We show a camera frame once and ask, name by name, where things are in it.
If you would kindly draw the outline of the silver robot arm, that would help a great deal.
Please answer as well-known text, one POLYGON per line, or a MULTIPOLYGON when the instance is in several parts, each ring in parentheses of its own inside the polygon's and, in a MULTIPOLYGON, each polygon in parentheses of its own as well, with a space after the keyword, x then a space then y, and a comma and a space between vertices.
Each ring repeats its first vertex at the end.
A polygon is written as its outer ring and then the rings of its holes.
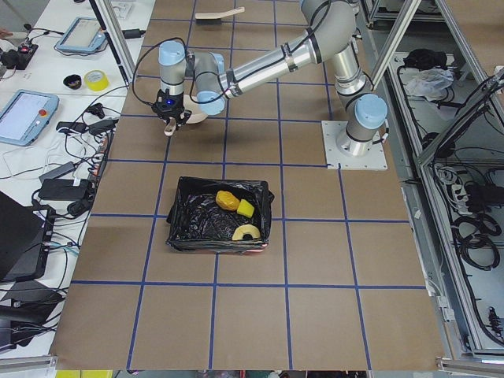
POLYGON ((363 157, 376 144, 376 133, 387 117, 385 101, 372 93, 371 81, 358 63, 351 40, 357 30, 354 7, 348 1, 302 1, 307 27, 295 39, 238 67, 224 69, 221 56, 191 53, 183 41, 169 39, 158 51, 161 88, 150 107, 166 122, 166 135, 186 124, 184 81, 197 88, 195 103, 203 113, 217 115, 226 101, 307 65, 332 63, 335 89, 348 123, 336 138, 347 156, 363 157))

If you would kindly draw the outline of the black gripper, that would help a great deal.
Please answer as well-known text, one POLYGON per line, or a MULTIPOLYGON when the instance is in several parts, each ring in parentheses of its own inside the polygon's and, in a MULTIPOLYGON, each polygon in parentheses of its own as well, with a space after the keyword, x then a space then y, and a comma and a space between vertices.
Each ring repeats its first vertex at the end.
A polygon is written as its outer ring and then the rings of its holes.
POLYGON ((152 104, 151 109, 162 120, 169 122, 172 118, 177 126, 185 125, 185 118, 182 113, 184 112, 183 93, 170 94, 169 89, 160 89, 156 95, 156 101, 152 104))

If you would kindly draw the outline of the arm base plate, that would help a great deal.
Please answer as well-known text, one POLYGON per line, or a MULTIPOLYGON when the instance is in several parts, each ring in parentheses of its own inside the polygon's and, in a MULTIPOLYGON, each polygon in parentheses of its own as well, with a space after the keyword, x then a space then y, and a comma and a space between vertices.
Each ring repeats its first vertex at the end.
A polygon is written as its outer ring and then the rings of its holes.
POLYGON ((371 141, 357 142, 347 135, 347 121, 321 122, 327 169, 372 170, 388 169, 381 135, 378 130, 371 141))

